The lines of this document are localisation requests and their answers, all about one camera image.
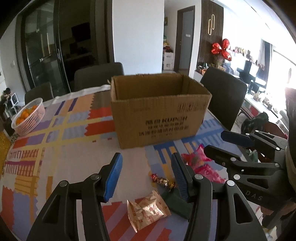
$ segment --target plastic basket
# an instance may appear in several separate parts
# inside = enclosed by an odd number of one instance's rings
[[[34,105],[37,105],[37,108],[19,125],[16,125],[16,120],[20,115],[22,114],[24,109],[30,109]],[[42,120],[45,114],[45,108],[43,105],[43,99],[37,98],[35,100],[32,100],[30,103],[26,104],[20,112],[17,113],[15,118],[13,119],[11,123],[11,128],[15,130],[16,133],[18,133],[20,136],[25,136],[29,132],[31,132]]]

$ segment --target black chair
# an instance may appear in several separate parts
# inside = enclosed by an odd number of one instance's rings
[[[200,81],[212,94],[209,110],[231,130],[243,104],[247,85],[240,79],[210,67]]]
[[[121,63],[109,63],[94,65],[79,69],[74,75],[74,90],[79,91],[86,88],[107,85],[111,77],[124,75]]]
[[[28,104],[30,101],[36,98],[42,98],[43,102],[54,98],[54,94],[52,92],[52,85],[50,84],[50,82],[44,83],[29,90],[25,94],[25,104]]]

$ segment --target wooden slat wall panel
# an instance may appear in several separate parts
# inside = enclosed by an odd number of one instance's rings
[[[208,21],[212,17],[212,14],[215,15],[215,29],[212,30],[212,35],[209,35]],[[222,44],[223,19],[223,7],[210,0],[202,0],[202,21],[197,66],[203,63],[213,63],[213,55],[211,53],[212,44],[216,42]]]

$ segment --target desk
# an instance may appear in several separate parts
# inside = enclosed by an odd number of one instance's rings
[[[276,124],[284,134],[288,135],[289,133],[289,130],[281,121],[282,116],[280,115],[280,113],[277,113],[276,115],[278,117],[276,117],[275,114],[273,114],[270,110],[267,109],[267,107],[265,107],[262,101],[255,101],[252,95],[246,94],[241,107],[241,111],[250,119],[262,112],[265,112],[268,115],[269,122]]]
[[[196,136],[122,150],[111,116],[108,89],[110,86],[90,88],[46,102],[42,121],[10,148],[0,179],[0,214],[20,240],[26,240],[38,213],[61,180],[83,181],[108,164],[115,152],[123,156],[122,171],[113,198],[102,206],[110,239],[183,240],[188,221],[174,213],[135,233],[128,220],[126,200],[137,202],[153,189],[162,193],[163,189],[151,182],[150,174],[173,180],[170,156],[176,151],[192,153],[202,143],[242,156],[236,145],[221,139],[224,129],[210,112]],[[228,178],[224,167],[214,161],[209,165],[222,178]],[[217,205],[213,201],[213,212]],[[81,211],[78,201],[79,240],[85,240]]]
[[[279,119],[282,118],[282,116],[278,113],[276,114],[278,117],[275,116],[270,110],[268,110],[265,105],[262,103],[262,101],[257,102],[253,99],[252,95],[246,94],[244,98],[244,102],[242,104],[242,109],[248,113],[248,117],[255,117],[260,113],[267,113],[268,120],[271,123],[277,123]]]

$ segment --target heart-shaped balloon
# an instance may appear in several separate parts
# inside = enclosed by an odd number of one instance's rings
[[[227,49],[229,46],[229,40],[228,39],[223,39],[222,40],[222,49]]]
[[[223,56],[224,59],[226,59],[228,61],[232,60],[231,54],[228,53],[225,49],[222,49],[221,55]]]
[[[222,48],[221,48],[220,44],[213,43],[212,50],[211,50],[212,54],[218,54],[221,52],[221,50],[222,50]]]

